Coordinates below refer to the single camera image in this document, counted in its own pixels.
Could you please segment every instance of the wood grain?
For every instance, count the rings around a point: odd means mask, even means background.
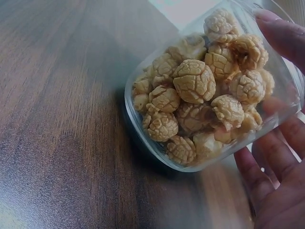
[[[0,0],[0,31],[0,228],[253,226],[231,162],[175,173],[130,139],[126,78],[177,33],[147,1]]]

